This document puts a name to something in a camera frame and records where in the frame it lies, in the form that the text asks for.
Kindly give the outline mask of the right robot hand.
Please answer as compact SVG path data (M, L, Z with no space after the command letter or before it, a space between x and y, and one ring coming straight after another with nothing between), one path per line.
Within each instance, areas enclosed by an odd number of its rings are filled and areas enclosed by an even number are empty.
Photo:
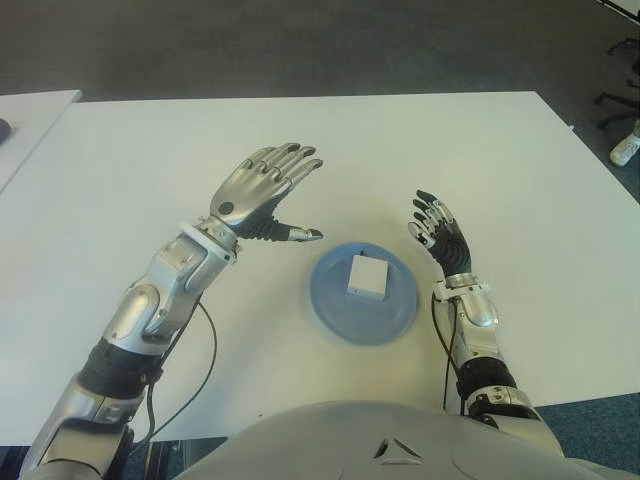
M433 194L416 191L408 231L441 267L445 277L472 272L471 253L451 211Z

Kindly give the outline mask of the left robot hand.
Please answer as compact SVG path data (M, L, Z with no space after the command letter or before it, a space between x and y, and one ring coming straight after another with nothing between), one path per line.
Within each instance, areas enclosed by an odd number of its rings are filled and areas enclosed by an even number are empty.
M222 183L210 203L210 215L238 237L274 242L309 242L322 232L282 223L274 211L323 161L316 149L298 143L265 147L246 158Z

